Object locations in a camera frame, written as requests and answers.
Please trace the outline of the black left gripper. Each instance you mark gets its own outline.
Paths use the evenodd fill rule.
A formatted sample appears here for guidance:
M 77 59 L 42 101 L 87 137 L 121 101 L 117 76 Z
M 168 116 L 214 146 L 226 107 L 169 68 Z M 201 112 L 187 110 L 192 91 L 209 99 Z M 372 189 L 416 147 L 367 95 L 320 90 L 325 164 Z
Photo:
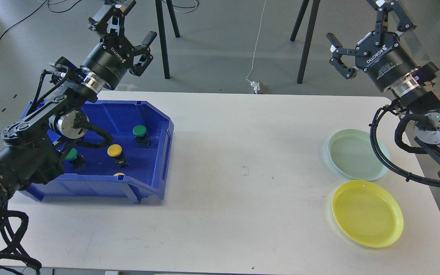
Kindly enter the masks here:
M 94 17 L 88 18 L 88 29 L 100 37 L 100 42 L 82 66 L 104 80 L 106 89 L 116 89 L 127 71 L 140 77 L 153 60 L 150 45 L 156 32 L 149 31 L 134 48 L 125 36 L 125 17 L 135 5 L 135 0 L 104 4 Z

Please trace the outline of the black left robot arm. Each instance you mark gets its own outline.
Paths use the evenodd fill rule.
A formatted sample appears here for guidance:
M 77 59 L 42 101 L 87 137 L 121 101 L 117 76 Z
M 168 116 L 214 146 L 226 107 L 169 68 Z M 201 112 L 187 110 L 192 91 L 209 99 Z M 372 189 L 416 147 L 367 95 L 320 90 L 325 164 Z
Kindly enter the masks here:
M 88 27 L 100 42 L 81 66 L 61 57 L 44 70 L 54 84 L 44 95 L 36 92 L 26 116 L 0 133 L 5 147 L 0 151 L 0 259 L 21 261 L 40 274 L 42 264 L 21 245 L 29 217 L 9 210 L 8 202 L 32 183 L 47 184 L 65 172 L 65 158 L 74 146 L 91 149 L 112 144 L 112 135 L 89 122 L 81 110 L 94 103 L 102 89 L 114 90 L 126 72 L 141 76 L 152 61 L 150 44 L 157 33 L 151 31 L 140 45 L 125 36 L 125 17 L 134 0 L 104 4 Z

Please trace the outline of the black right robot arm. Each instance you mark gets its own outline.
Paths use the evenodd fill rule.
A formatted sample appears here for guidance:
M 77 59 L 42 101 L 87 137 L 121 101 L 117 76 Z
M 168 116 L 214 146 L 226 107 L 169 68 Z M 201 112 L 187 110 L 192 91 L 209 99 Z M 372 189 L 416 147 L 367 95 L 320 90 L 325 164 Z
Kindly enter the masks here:
M 377 110 L 370 127 L 370 144 L 378 160 L 389 170 L 427 186 L 440 188 L 439 179 L 429 179 L 406 171 L 384 156 L 377 142 L 377 127 L 386 113 L 400 116 L 394 133 L 396 145 L 411 154 L 429 155 L 440 166 L 440 99 L 433 92 L 438 68 L 430 61 L 425 65 L 412 57 L 400 42 L 400 35 L 415 25 L 397 0 L 369 1 L 376 11 L 374 30 L 356 44 L 344 48 L 332 33 L 332 57 L 329 63 L 345 78 L 365 72 L 380 92 L 390 90 L 395 99 Z

